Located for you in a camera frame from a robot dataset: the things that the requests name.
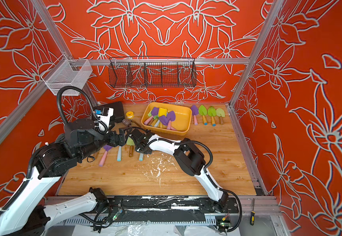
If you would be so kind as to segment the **purple scoop shovel pink handle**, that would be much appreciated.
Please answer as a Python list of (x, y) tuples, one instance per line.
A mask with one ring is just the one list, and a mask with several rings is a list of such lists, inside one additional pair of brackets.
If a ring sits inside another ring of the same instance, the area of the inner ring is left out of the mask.
[(107, 157), (107, 155), (108, 155), (108, 152), (109, 152), (112, 148), (113, 148), (113, 147), (110, 146), (110, 145), (105, 145), (105, 146), (103, 147), (104, 153), (103, 153), (103, 156), (102, 156), (102, 158), (101, 158), (101, 160), (100, 160), (100, 162), (99, 162), (99, 164), (98, 164), (99, 167), (103, 167), (103, 166), (104, 166), (104, 163), (105, 163), (106, 157)]

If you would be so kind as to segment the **black plastic tool case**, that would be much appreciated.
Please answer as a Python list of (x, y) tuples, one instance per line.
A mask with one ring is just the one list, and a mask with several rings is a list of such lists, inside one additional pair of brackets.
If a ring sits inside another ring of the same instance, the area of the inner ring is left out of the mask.
[(96, 107), (101, 111), (100, 116), (103, 118), (110, 118), (110, 123), (121, 123), (125, 118), (125, 112), (121, 101), (103, 104)]

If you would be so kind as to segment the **pale green shovel wooden handle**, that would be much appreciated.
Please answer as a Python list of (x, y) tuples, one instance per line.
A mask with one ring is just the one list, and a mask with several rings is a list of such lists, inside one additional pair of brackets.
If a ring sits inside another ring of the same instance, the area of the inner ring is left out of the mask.
[(216, 109), (216, 115), (219, 117), (220, 124), (224, 124), (224, 117), (226, 116), (225, 111), (222, 108)]

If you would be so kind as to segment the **yellow plastic storage box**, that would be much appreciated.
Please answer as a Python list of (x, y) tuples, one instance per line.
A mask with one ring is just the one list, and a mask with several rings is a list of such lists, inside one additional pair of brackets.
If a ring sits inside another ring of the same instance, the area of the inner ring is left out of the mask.
[[(161, 108), (167, 109), (168, 112), (174, 111), (176, 115), (176, 119), (171, 122), (171, 126), (175, 130), (145, 125), (144, 122), (151, 117), (148, 114), (151, 114), (151, 111), (153, 110), (154, 107), (158, 107), (159, 109)], [(141, 118), (141, 124), (146, 129), (150, 129), (156, 133), (185, 136), (190, 129), (191, 120), (192, 120), (192, 110), (189, 107), (174, 105), (174, 104), (167, 104), (167, 103), (151, 102), (148, 104), (147, 108), (144, 111), (144, 114)]]

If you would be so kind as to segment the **green shovel yellow handle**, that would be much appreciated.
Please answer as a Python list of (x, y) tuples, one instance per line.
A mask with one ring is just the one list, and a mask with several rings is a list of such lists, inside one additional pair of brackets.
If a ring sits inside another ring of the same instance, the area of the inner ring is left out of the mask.
[(198, 109), (198, 112), (199, 114), (201, 115), (202, 117), (202, 121), (203, 121), (203, 124), (204, 125), (207, 125), (208, 122), (207, 122), (207, 119), (206, 119), (206, 115), (207, 115), (207, 109), (204, 105), (200, 105), (199, 106), (199, 109)]
[(212, 126), (216, 126), (215, 117), (216, 117), (216, 109), (213, 106), (210, 106), (207, 110), (208, 115), (211, 118)]

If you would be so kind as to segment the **yellow tape roll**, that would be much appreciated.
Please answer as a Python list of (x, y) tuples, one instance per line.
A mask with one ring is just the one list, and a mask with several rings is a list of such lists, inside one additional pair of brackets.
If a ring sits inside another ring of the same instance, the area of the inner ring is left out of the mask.
[(134, 118), (134, 112), (128, 111), (128, 112), (126, 113), (126, 117), (127, 117), (128, 119)]

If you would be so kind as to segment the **yellow handled screwdriver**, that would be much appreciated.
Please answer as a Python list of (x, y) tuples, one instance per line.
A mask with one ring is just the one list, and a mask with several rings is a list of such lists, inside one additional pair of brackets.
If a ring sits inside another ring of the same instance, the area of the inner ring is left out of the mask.
[(251, 216), (250, 216), (250, 225), (254, 226), (255, 224), (255, 212), (251, 211)]

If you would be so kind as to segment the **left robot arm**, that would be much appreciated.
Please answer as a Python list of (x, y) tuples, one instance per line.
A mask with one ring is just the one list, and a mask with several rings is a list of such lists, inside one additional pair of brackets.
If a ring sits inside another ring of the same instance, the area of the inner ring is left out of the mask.
[(8, 202), (0, 208), (0, 236), (40, 236), (52, 226), (81, 213), (102, 209), (107, 198), (100, 188), (92, 188), (79, 198), (61, 205), (40, 205), (49, 189), (69, 169), (92, 156), (105, 145), (123, 146), (125, 131), (111, 131), (93, 112), (93, 119), (70, 123), (62, 108), (62, 95), (67, 90), (85, 93), (74, 86), (65, 86), (57, 93), (57, 106), (64, 122), (64, 133), (53, 143), (37, 149), (28, 163), (26, 176)]

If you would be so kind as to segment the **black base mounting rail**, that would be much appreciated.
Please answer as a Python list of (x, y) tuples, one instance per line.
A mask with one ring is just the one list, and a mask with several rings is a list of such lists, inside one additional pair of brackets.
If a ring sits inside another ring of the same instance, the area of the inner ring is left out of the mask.
[(228, 198), (222, 205), (206, 196), (110, 196), (101, 206), (95, 206), (86, 214), (98, 213), (99, 210), (106, 213), (114, 212), (120, 208), (131, 211), (156, 211), (156, 210), (196, 210), (201, 213), (239, 213), (239, 205), (236, 198)]

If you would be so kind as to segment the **white mesh wall basket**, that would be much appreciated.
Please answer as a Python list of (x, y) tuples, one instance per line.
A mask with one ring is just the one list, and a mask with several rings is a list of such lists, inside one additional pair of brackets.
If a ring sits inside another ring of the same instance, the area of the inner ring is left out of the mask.
[(41, 76), (42, 81), (53, 95), (65, 86), (83, 89), (90, 75), (92, 67), (88, 60), (60, 60)]

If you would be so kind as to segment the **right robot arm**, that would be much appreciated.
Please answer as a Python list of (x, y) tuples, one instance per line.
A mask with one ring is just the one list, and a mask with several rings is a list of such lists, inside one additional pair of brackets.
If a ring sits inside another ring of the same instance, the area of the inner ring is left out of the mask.
[(183, 140), (163, 138), (140, 127), (130, 128), (125, 134), (125, 139), (132, 139), (135, 150), (139, 153), (148, 154), (153, 151), (160, 151), (172, 155), (181, 170), (187, 175), (195, 177), (206, 191), (208, 198), (222, 210), (227, 210), (229, 195), (232, 195), (235, 198), (239, 213), (237, 222), (231, 226), (223, 226), (220, 223), (216, 230), (228, 233), (239, 228), (243, 216), (241, 202), (234, 192), (222, 188), (208, 170), (213, 162), (213, 153), (208, 146), (188, 138)]

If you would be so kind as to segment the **yellow shovel in box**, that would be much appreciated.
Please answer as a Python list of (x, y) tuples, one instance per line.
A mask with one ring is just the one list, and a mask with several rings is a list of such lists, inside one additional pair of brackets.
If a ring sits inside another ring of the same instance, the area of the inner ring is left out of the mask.
[(168, 114), (168, 110), (166, 108), (159, 108), (159, 111), (158, 111), (158, 117), (161, 117), (161, 116), (167, 116)]

